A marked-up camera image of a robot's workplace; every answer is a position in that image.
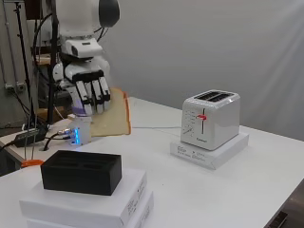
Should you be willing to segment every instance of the bread slice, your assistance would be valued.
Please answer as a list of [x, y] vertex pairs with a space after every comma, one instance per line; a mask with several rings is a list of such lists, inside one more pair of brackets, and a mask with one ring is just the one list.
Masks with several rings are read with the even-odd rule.
[[127, 95], [118, 88], [110, 88], [110, 108], [102, 114], [92, 116], [92, 137], [131, 134], [131, 122]]

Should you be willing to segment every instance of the power strip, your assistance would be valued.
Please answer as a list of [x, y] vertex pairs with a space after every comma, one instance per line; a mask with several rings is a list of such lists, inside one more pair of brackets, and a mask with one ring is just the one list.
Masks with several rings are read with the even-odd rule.
[[33, 144], [34, 142], [38, 143], [43, 141], [46, 138], [46, 130], [45, 129], [34, 129], [29, 132], [21, 133], [16, 135], [14, 145], [18, 148], [24, 147], [26, 145]]

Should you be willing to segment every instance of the blue light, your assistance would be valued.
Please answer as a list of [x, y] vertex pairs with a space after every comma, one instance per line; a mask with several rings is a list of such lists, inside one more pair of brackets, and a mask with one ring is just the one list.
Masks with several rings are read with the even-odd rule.
[[75, 129], [75, 139], [76, 139], [76, 144], [80, 144], [78, 129]]

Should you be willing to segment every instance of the metal stand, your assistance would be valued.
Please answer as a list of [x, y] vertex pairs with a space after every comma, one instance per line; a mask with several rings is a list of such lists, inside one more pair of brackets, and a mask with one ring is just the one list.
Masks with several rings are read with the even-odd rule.
[[20, 16], [20, 8], [21, 8], [21, 6], [20, 6], [20, 4], [18, 2], [15, 2], [15, 5], [16, 5], [16, 9], [14, 10], [14, 12], [16, 12], [17, 20], [18, 20], [18, 28], [19, 28], [19, 35], [18, 35], [18, 37], [20, 38], [20, 44], [21, 44], [21, 49], [22, 49], [23, 65], [24, 65], [24, 69], [25, 69], [25, 73], [26, 73], [26, 84], [27, 84], [27, 88], [28, 88], [28, 100], [29, 100], [29, 104], [30, 104], [30, 117], [31, 117], [31, 120], [29, 120], [29, 126], [31, 126], [31, 124], [35, 123], [35, 113], [34, 113], [32, 98], [31, 98], [31, 94], [30, 94], [30, 81], [29, 81], [28, 61], [27, 61], [27, 55], [26, 55], [26, 49], [25, 49], [23, 31], [22, 31], [22, 24], [21, 24], [21, 16]]
[[55, 16], [52, 19], [52, 37], [51, 37], [51, 52], [50, 52], [50, 68], [48, 69], [48, 103], [47, 103], [47, 123], [52, 124], [53, 121], [53, 110], [54, 110], [54, 79], [53, 69], [57, 62], [57, 37], [58, 37], [58, 21]]

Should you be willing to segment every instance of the black box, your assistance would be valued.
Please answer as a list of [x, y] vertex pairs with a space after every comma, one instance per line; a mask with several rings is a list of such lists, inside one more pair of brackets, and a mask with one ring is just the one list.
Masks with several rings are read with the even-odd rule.
[[122, 179], [120, 155], [59, 150], [41, 165], [44, 188], [111, 196]]

